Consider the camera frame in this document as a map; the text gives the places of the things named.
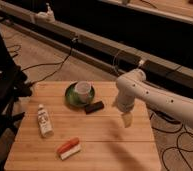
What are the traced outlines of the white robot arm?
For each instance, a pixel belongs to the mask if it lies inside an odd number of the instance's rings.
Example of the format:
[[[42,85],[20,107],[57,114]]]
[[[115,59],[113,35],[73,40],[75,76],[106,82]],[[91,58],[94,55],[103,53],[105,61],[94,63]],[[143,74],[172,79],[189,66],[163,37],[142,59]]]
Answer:
[[[145,80],[146,75],[141,69],[119,76],[116,79],[116,107],[128,114],[134,107],[135,99],[140,99],[193,129],[193,99],[152,87]]]

